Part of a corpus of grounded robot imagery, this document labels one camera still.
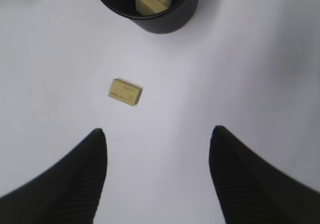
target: pen cup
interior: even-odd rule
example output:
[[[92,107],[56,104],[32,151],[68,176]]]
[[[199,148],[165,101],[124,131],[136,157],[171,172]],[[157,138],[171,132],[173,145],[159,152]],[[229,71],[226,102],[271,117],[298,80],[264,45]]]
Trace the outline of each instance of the pen cup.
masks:
[[[172,33],[182,28],[194,15],[198,0],[172,0],[172,6],[160,13],[143,16],[135,0],[101,0],[116,14],[130,19],[142,29],[157,34]]]

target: black pen holder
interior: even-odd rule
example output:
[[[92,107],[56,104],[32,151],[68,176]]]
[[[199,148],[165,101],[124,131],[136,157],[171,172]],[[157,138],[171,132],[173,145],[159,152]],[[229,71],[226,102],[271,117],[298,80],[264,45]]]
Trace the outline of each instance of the black pen holder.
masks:
[[[101,0],[116,14],[130,19],[142,29],[157,34],[172,33],[182,28],[194,15],[198,0],[172,0],[172,6],[158,14],[143,16],[135,0]]]

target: white table surface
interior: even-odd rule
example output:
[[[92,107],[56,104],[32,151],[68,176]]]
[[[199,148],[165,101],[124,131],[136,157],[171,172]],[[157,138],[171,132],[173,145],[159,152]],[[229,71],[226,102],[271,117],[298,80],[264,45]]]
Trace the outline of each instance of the white table surface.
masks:
[[[166,35],[100,0],[0,0],[0,19],[0,196],[101,127],[95,224],[223,224],[215,125],[320,191],[320,0],[199,0]],[[118,77],[138,106],[108,97]]]

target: eraser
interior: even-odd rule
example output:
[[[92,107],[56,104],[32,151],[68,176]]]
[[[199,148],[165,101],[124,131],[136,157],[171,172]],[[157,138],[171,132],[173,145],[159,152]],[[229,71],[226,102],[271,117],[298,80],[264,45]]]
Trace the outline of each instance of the eraser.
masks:
[[[142,88],[120,79],[114,79],[108,96],[130,106],[135,106],[139,102],[141,93]]]
[[[143,16],[162,13],[168,7],[159,0],[135,0],[136,10]]]

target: black textured surface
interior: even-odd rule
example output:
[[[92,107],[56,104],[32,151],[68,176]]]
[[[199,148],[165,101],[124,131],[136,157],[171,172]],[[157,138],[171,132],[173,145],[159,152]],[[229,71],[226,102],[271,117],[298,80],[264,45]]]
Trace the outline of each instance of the black textured surface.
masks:
[[[168,10],[142,16],[136,10],[135,0],[101,1],[115,13],[132,20],[144,30],[157,34],[171,33],[183,27],[192,18],[198,6],[198,0],[172,0],[172,7]]]
[[[107,146],[95,129],[49,170],[0,199],[0,223],[91,224],[107,173]]]
[[[320,195],[265,162],[223,126],[213,131],[209,165],[227,224],[320,223]]]

